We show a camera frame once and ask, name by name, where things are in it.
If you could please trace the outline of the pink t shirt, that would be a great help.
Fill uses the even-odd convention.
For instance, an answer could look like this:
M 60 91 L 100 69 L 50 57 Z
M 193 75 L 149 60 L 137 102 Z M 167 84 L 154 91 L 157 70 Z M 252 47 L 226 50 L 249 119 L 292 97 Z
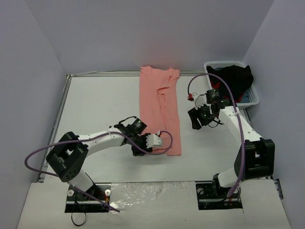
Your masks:
M 167 131 L 173 137 L 168 156 L 182 154 L 180 120 L 176 96 L 176 83 L 180 71 L 141 67 L 139 84 L 140 119 L 147 125 L 144 132 L 156 134 Z

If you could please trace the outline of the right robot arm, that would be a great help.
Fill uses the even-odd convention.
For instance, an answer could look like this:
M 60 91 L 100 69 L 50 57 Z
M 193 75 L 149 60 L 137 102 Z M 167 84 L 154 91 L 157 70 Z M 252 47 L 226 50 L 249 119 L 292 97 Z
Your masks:
M 215 196 L 233 193 L 242 181 L 273 175 L 274 142 L 258 134 L 231 99 L 221 98 L 219 91 L 212 89 L 204 94 L 188 94 L 188 100 L 194 103 L 188 111 L 193 129 L 217 121 L 228 128 L 240 146 L 233 167 L 213 176 L 211 190 Z

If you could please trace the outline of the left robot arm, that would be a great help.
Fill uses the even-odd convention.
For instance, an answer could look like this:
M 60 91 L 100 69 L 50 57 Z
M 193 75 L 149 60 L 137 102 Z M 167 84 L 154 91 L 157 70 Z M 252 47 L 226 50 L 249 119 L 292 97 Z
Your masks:
M 90 135 L 67 132 L 48 153 L 46 160 L 62 182 L 78 188 L 84 199 L 91 199 L 96 194 L 96 185 L 82 170 L 85 159 L 104 149 L 132 143 L 135 144 L 132 146 L 134 156 L 143 156 L 143 150 L 151 153 L 152 148 L 147 143 L 150 133 L 144 133 L 146 127 L 136 118 L 132 124 L 124 126 L 119 122 L 106 131 Z

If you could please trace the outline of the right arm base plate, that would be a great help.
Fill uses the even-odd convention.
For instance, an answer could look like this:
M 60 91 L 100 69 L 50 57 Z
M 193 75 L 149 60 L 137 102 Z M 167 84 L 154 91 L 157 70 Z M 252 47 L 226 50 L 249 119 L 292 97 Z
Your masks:
M 199 210 L 229 210 L 242 209 L 239 192 L 227 197 L 230 187 L 220 188 L 216 193 L 212 181 L 196 182 L 197 204 Z

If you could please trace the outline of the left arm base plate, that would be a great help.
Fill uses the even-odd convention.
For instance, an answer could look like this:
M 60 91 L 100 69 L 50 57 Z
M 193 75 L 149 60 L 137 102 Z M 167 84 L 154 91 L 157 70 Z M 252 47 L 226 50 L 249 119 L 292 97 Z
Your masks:
M 100 201 L 109 204 L 110 197 L 105 194 L 106 190 L 110 190 L 110 185 L 97 185 L 90 190 L 90 195 Z M 88 197 L 87 195 L 76 190 L 72 185 L 69 185 L 65 213 L 108 213 L 109 209 L 102 205 L 99 201 Z

